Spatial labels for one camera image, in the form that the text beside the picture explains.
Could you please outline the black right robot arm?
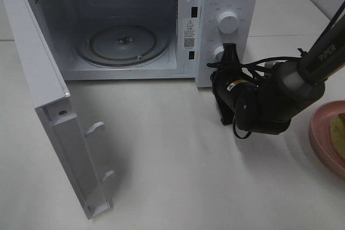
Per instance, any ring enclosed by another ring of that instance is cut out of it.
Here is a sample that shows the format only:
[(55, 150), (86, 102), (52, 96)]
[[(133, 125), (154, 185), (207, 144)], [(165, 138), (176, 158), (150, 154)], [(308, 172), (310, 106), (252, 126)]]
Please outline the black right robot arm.
[(344, 67), (344, 5), (341, 5), (309, 51), (298, 49), (299, 57), (271, 57), (243, 64), (237, 45), (225, 43), (214, 69), (212, 93), (220, 121), (237, 130), (278, 135), (292, 118), (319, 100), (326, 80)]

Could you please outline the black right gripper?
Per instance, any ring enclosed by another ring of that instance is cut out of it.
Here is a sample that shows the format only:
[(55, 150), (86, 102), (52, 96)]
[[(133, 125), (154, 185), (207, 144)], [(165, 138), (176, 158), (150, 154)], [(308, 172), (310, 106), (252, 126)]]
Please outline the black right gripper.
[(235, 103), (237, 98), (247, 90), (257, 90), (255, 81), (243, 72), (237, 45), (224, 43), (221, 60), (210, 63), (216, 68), (211, 74), (212, 92), (219, 103)]

